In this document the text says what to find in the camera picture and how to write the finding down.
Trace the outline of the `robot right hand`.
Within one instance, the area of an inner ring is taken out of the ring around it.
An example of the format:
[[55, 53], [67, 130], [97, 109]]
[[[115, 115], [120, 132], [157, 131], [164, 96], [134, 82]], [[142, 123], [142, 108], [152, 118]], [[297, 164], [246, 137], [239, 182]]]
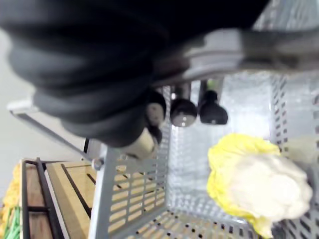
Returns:
[[9, 64], [70, 133], [139, 159], [159, 52], [220, 28], [251, 28], [266, 0], [3, 0]]

